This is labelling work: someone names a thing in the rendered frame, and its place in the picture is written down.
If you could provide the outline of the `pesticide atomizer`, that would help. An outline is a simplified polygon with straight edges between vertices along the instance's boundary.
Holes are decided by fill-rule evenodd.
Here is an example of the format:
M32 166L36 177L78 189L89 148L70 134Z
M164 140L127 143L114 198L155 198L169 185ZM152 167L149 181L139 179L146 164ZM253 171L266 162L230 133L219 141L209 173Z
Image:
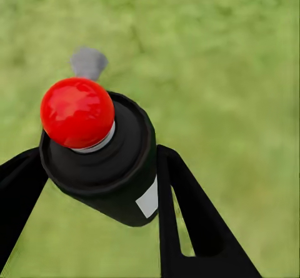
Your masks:
M39 152L62 193L129 227L158 215L157 144L147 112L96 81L105 54L80 47L70 54L75 76L45 93Z

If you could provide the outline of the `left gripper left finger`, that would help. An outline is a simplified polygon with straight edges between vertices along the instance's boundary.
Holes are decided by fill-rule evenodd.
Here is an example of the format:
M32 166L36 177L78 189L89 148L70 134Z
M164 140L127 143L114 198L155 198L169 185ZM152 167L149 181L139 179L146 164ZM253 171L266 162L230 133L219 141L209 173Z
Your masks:
M0 165L0 273L47 180L39 147Z

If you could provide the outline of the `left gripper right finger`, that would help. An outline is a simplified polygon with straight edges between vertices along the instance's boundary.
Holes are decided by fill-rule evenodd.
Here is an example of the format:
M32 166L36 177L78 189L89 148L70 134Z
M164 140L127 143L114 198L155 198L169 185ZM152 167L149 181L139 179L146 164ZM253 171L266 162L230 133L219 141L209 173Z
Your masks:
M195 257L181 253L172 189ZM157 145L161 278L262 278L175 150Z

